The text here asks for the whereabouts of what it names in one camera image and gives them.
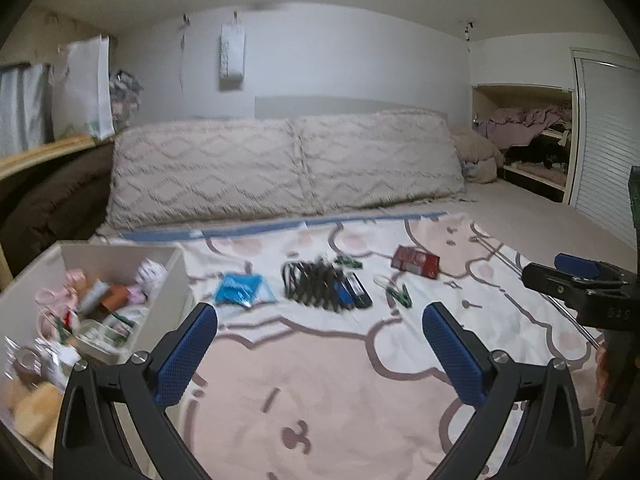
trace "purple clothing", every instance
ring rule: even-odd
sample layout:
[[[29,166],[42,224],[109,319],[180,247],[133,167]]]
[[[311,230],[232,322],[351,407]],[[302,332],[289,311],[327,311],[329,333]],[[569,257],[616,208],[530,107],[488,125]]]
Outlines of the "purple clothing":
[[[571,110],[551,105],[524,112],[520,108],[500,108],[486,121],[481,121],[478,134],[494,143],[498,149],[511,146],[528,146],[535,136],[556,124],[559,120],[570,121]]]

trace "beige textured pillow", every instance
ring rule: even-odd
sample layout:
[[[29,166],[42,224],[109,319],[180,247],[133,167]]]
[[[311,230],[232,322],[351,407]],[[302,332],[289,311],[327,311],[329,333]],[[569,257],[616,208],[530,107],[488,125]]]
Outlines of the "beige textured pillow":
[[[447,196],[464,189],[444,120],[399,110],[306,117],[300,135],[319,213]]]
[[[309,212],[287,121],[149,124],[115,141],[106,222],[118,230]]]
[[[504,157],[498,147],[489,139],[478,135],[471,128],[452,128],[451,137],[456,145],[460,160],[464,162],[479,162],[493,157],[497,167],[502,167]]]

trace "blue gripper pad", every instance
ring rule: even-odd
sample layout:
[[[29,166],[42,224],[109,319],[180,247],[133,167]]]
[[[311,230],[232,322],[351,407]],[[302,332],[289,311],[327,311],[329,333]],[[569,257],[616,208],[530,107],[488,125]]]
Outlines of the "blue gripper pad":
[[[558,254],[554,259],[554,265],[560,272],[587,280],[595,280],[600,275],[600,267],[597,262],[577,258],[570,254]]]
[[[458,397],[464,404],[478,408],[486,400],[485,373],[452,328],[451,325],[454,323],[459,333],[466,332],[441,303],[431,303],[422,313],[424,336],[442,364]],[[484,345],[479,340],[477,343],[488,355]]]
[[[154,401],[163,410],[180,402],[218,330],[218,316],[212,306],[200,303],[196,309],[199,312],[194,310],[175,332],[165,335],[165,338],[174,335],[182,337],[158,370]]]

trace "metal rod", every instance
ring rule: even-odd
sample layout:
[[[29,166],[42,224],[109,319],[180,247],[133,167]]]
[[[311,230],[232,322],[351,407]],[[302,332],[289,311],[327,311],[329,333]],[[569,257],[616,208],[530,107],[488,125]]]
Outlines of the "metal rod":
[[[498,249],[494,248],[489,242],[487,242],[486,240],[482,240],[481,237],[477,238],[478,242],[482,245],[484,245],[484,247],[486,249],[489,249],[493,254],[495,254],[496,256],[498,256],[498,258],[503,261],[511,270],[513,270],[517,275],[519,275],[520,277],[522,277],[522,271],[510,260],[508,259],[506,256],[504,256],[504,254],[502,254]],[[574,317],[574,315],[569,312],[569,310],[567,309],[567,307],[565,307],[562,303],[560,303],[558,300],[556,300],[556,298],[552,298],[551,296],[548,296],[546,294],[542,294],[541,292],[539,292],[539,295],[542,296],[543,298],[545,298],[549,303],[551,303],[558,312],[560,312],[560,314],[562,314],[565,318],[567,318],[573,326],[576,327],[576,329],[578,330],[578,332],[580,332],[582,334],[582,336],[584,336],[584,338],[591,343],[591,345],[597,350],[598,348],[600,348],[600,343],[598,343],[597,339],[594,338],[593,335],[591,335],[591,333],[585,328],[583,327],[580,323],[578,323]]]

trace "louvered door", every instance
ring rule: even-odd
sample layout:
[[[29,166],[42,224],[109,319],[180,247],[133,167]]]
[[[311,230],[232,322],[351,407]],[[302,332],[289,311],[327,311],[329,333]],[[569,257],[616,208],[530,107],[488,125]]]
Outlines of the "louvered door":
[[[574,56],[580,120],[571,204],[634,248],[628,178],[640,165],[640,65]]]

